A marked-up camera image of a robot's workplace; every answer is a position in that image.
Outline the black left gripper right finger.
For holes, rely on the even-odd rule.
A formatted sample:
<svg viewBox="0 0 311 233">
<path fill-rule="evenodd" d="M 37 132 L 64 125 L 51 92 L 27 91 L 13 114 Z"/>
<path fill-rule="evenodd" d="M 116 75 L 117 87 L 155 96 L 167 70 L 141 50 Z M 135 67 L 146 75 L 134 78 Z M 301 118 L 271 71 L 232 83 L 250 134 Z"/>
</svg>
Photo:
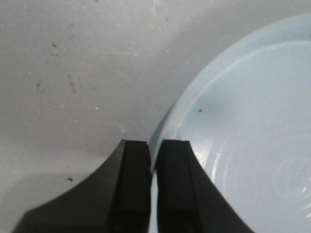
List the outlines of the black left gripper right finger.
<svg viewBox="0 0 311 233">
<path fill-rule="evenodd" d="M 205 173 L 189 141 L 164 140 L 157 161 L 160 233 L 251 233 Z"/>
</svg>

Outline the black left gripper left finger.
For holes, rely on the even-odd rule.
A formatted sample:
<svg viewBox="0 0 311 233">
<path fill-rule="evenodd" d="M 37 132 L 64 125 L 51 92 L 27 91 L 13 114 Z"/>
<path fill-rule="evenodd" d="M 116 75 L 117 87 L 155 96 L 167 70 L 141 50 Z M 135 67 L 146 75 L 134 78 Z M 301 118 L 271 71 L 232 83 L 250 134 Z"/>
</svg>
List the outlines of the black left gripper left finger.
<svg viewBox="0 0 311 233">
<path fill-rule="evenodd" d="M 71 190 L 27 211 L 16 233 L 146 233 L 151 213 L 151 158 L 144 141 L 122 140 Z"/>
</svg>

